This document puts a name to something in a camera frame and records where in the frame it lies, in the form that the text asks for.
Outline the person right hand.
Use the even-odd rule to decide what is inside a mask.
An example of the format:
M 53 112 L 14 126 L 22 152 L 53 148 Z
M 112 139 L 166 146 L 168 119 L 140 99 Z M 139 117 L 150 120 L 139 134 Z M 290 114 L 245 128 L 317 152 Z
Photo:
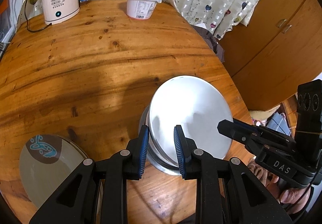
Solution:
M 295 188 L 281 191 L 277 185 L 278 180 L 279 177 L 276 175 L 269 176 L 266 179 L 266 188 L 279 203 L 292 205 L 287 211 L 288 214 L 298 213 L 307 204 L 311 191 Z

